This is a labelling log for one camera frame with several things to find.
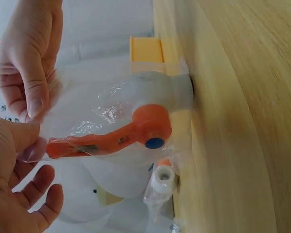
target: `clear plastic wrap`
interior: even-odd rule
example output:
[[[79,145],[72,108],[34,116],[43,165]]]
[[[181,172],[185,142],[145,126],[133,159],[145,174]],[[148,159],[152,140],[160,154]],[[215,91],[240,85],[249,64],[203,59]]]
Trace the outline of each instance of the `clear plastic wrap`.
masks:
[[[139,69],[130,72],[111,67],[105,78],[97,77],[89,65],[57,70],[60,85],[53,86],[61,92],[41,126],[41,137],[48,142],[46,154],[21,159],[96,156],[132,166],[163,158],[173,161],[190,151],[191,119],[182,118],[179,126],[177,116],[193,106],[189,75],[169,76],[158,72],[162,70],[158,64],[135,67]]]

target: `orange plastic part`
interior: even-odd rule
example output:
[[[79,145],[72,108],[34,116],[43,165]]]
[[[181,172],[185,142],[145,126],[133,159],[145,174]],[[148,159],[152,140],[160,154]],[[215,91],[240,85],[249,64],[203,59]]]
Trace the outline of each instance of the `orange plastic part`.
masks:
[[[170,162],[169,159],[163,159],[163,160],[160,160],[158,162],[158,166],[163,166],[163,165],[166,165],[166,166],[173,166]]]
[[[164,142],[172,132],[167,109],[158,104],[138,108],[132,123],[105,135],[89,134],[83,137],[51,138],[46,152],[52,159],[61,157],[98,156],[117,152],[135,142],[146,144],[149,139]]]

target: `wood grain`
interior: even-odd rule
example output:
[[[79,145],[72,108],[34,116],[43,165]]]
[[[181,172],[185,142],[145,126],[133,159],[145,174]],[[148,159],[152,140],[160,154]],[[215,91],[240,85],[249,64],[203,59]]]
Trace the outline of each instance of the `wood grain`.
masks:
[[[155,0],[164,59],[194,77],[186,232],[291,233],[291,0]]]

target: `finger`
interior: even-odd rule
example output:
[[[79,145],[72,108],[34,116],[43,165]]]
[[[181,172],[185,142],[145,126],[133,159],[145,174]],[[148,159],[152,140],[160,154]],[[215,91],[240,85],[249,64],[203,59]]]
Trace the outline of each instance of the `finger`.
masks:
[[[46,53],[43,58],[50,59],[54,58],[53,66],[55,66],[56,56],[59,51],[60,43],[62,40],[64,17],[60,6],[56,6],[55,10],[52,12],[52,30],[50,33],[49,41],[51,42],[48,46]]]
[[[49,104],[49,90],[39,52],[21,59],[17,68],[24,82],[28,115],[35,119],[44,113]]]
[[[17,160],[29,163],[38,162],[43,158],[46,147],[47,141],[39,137],[35,143],[26,148],[23,152],[18,153]]]
[[[32,212],[40,231],[43,232],[58,217],[64,203],[63,188],[59,184],[53,185],[47,195],[46,202],[35,212]]]
[[[54,169],[49,165],[42,166],[34,179],[21,192],[16,192],[19,203],[29,210],[47,191],[55,177]]]
[[[22,152],[32,144],[34,144],[40,133],[40,125],[38,123],[12,123],[4,121],[10,130],[15,145],[16,152]]]
[[[9,186],[13,189],[18,185],[37,165],[37,163],[25,163],[19,160],[16,161],[14,171],[9,180]]]
[[[27,104],[21,75],[19,73],[0,75],[0,92],[11,113],[21,119],[25,119]]]

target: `fingernail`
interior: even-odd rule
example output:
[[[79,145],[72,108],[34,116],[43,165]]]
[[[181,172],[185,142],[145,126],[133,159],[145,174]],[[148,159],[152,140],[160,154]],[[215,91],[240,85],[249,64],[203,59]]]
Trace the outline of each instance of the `fingernail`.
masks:
[[[34,119],[42,110],[42,101],[33,100],[29,106],[29,117]]]

